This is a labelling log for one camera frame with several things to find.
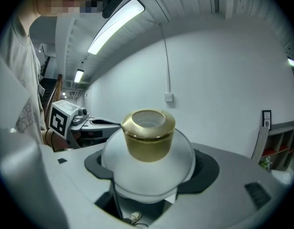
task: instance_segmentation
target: shelf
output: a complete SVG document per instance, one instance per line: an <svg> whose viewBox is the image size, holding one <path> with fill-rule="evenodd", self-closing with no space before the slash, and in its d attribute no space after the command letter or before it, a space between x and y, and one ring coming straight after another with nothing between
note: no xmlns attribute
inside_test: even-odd
<svg viewBox="0 0 294 229"><path fill-rule="evenodd" d="M279 149L279 152L285 151L285 150L287 150L287 149L289 149L289 147L284 146L284 145L281 145L281 147L280 147L280 149Z"/></svg>
<svg viewBox="0 0 294 229"><path fill-rule="evenodd" d="M289 131L292 131L292 130L294 130L294 125L293 126L287 126L287 127L273 129L273 130L268 132L268 135L277 135L277 134L281 134L281 133L284 133L284 132L289 132Z"/></svg>
<svg viewBox="0 0 294 229"><path fill-rule="evenodd" d="M275 154L277 154L277 152L273 148L267 148L263 151L262 157L275 155Z"/></svg>

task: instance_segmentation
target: gold lid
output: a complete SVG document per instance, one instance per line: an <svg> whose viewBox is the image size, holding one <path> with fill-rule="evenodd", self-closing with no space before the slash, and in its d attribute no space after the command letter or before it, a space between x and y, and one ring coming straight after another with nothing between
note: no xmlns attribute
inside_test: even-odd
<svg viewBox="0 0 294 229"><path fill-rule="evenodd" d="M122 129L136 139L158 139L172 132L175 124L174 117L164 110L142 109L129 113Z"/></svg>
<svg viewBox="0 0 294 229"><path fill-rule="evenodd" d="M163 110L131 112L122 122L130 154L143 162L162 159L170 150L175 124L174 117Z"/></svg>

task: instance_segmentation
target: person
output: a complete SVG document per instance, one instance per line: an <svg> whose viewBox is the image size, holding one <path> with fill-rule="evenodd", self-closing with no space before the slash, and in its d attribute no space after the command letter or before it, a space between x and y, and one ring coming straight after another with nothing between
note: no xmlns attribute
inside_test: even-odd
<svg viewBox="0 0 294 229"><path fill-rule="evenodd" d="M19 133L29 135L38 144L46 144L55 150L69 146L52 130L46 130L38 93L40 63L29 36L29 29L40 16L80 12L80 8L85 7L87 2L91 0L24 0L10 18L0 40L0 57L30 93L15 129ZM140 218L141 213L134 212L125 221L133 224Z"/></svg>

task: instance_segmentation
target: fluorescent tube light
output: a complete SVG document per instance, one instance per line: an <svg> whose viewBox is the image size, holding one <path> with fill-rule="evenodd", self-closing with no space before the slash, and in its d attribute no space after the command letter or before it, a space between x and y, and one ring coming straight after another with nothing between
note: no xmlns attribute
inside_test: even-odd
<svg viewBox="0 0 294 229"><path fill-rule="evenodd" d="M77 70L74 82L78 83L81 80L81 77L84 75L83 70Z"/></svg>
<svg viewBox="0 0 294 229"><path fill-rule="evenodd" d="M119 28L144 10L145 7L138 0L130 0L127 2L104 24L91 43L88 52L97 54L106 41L109 40Z"/></svg>
<svg viewBox="0 0 294 229"><path fill-rule="evenodd" d="M289 64L290 64L291 66L294 66L294 60L293 60L293 59L288 58L288 61L289 61Z"/></svg>

